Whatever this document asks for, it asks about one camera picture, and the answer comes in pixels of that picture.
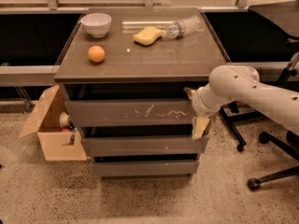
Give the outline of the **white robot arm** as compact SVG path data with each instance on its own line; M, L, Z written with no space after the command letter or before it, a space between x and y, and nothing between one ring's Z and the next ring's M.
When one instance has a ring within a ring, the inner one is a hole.
M199 117L211 117L223 105L239 101L299 135L299 93L261 83L253 67L221 65L211 71L207 85L184 90Z

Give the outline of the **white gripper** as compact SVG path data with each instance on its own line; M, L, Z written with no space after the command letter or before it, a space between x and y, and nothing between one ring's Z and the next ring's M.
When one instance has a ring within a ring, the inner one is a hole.
M187 96L192 100L192 108L194 112L201 117L192 119L192 139L198 140L204 134L210 116L217 113L220 109L219 99L209 85L200 87L199 89L184 88Z

